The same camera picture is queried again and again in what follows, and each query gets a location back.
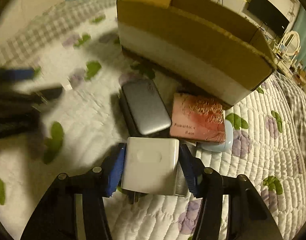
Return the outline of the white power adapter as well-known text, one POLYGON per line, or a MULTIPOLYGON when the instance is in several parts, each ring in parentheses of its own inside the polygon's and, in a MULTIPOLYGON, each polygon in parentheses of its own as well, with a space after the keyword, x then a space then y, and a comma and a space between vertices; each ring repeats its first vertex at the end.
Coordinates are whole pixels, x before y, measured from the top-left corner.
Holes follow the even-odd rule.
POLYGON ((187 195, 179 150, 177 139, 128 138, 120 187, 127 191, 131 204, 136 203, 141 194, 187 195))

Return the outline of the pink rose box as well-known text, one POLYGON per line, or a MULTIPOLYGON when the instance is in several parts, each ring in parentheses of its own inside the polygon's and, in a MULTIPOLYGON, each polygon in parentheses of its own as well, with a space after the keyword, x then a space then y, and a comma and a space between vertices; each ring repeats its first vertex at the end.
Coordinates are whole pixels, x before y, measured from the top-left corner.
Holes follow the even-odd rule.
POLYGON ((222 105, 213 98, 174 94, 170 136, 198 142, 226 141, 222 105))

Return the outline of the grey power bank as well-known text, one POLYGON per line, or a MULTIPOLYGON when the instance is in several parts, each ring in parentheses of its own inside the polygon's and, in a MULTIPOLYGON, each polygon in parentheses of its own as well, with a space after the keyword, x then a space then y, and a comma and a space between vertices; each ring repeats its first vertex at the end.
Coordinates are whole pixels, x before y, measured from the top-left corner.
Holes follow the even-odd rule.
POLYGON ((171 118, 152 80, 129 81, 122 85, 121 90, 137 130, 144 137, 155 137, 171 126, 171 118))

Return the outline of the floral white quilt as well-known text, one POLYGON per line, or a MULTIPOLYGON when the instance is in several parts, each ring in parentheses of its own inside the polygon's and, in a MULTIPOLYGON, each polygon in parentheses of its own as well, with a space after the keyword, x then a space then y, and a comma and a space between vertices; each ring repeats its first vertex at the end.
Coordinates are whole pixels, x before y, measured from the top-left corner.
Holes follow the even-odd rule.
MULTIPOLYGON (((116 8, 105 9, 24 62, 37 77, 22 92, 69 84, 69 76, 96 66, 89 81, 67 90, 43 116, 42 132, 0 140, 0 221, 19 239, 34 208, 56 175, 87 171, 128 137, 119 107, 120 84, 133 77, 155 82, 166 106, 180 84, 122 54, 116 8)), ((234 125, 231 150, 198 150, 206 166, 234 177, 245 174, 263 197, 284 239, 306 221, 306 94, 279 73, 228 110, 234 125)))

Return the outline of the grey checked bedsheet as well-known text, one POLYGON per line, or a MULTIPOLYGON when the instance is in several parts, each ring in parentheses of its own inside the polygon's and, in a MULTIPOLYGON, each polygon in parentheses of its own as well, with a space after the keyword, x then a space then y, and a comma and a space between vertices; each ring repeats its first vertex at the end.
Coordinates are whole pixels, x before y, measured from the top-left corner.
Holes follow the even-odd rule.
POLYGON ((68 0, 50 7, 0 45, 0 67, 20 66, 53 40, 115 5, 116 0, 68 0))

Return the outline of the black smartphone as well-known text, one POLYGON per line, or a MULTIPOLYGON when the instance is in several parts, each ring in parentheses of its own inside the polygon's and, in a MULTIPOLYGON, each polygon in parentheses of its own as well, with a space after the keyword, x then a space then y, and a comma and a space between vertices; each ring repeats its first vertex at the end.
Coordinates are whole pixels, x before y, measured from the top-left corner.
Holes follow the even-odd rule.
POLYGON ((132 117, 131 112, 129 110, 129 106, 127 104, 126 98, 125 98, 122 90, 120 90, 120 94, 119 94, 119 105, 120 105, 120 109, 122 111, 122 114, 124 116, 129 135, 131 137, 144 137, 137 130, 137 127, 135 125, 135 122, 133 120, 133 117, 132 117))

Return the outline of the brown cardboard box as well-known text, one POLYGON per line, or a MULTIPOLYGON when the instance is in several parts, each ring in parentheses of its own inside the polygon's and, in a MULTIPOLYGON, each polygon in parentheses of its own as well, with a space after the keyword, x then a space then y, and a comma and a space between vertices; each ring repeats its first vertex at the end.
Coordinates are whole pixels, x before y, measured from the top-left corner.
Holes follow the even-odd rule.
POLYGON ((159 65, 228 106, 276 66, 262 32, 210 0, 117 0, 123 52, 159 65))

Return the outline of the white vanity table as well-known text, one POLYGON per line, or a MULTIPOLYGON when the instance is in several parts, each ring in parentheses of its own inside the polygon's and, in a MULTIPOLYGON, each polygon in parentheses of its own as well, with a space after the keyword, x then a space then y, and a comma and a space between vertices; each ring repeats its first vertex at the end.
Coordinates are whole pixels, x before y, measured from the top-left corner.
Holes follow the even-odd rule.
POLYGON ((273 52, 274 64, 277 66, 277 71, 290 79, 298 87, 303 88, 306 84, 306 72, 302 70, 300 64, 296 65, 286 55, 285 51, 280 50, 280 46, 271 42, 271 51, 273 52))

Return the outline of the oval white mirror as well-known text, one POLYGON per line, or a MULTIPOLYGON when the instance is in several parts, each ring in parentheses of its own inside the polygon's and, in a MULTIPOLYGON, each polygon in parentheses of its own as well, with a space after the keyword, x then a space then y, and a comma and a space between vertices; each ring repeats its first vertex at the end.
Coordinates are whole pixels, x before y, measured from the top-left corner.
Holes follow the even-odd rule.
POLYGON ((284 35, 278 49, 281 55, 295 56, 300 51, 300 35, 297 31, 290 31, 284 35))

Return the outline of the green curtain right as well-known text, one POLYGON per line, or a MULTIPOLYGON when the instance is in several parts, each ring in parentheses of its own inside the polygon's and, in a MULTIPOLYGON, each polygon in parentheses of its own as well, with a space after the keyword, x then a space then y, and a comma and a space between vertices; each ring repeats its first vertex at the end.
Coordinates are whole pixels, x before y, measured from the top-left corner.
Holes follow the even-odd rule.
POLYGON ((300 36, 300 52, 296 57, 296 62, 302 64, 302 69, 306 72, 306 10, 303 6, 300 7, 296 21, 293 26, 293 31, 298 32, 300 36))

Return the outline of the black wall television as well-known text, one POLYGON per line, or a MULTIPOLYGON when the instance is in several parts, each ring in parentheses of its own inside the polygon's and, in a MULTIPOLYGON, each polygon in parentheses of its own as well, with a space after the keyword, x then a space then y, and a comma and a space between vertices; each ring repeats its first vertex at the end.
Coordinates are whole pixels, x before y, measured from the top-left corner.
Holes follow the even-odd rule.
POLYGON ((278 37, 282 37, 289 20, 269 0, 250 0, 247 10, 261 20, 278 37))

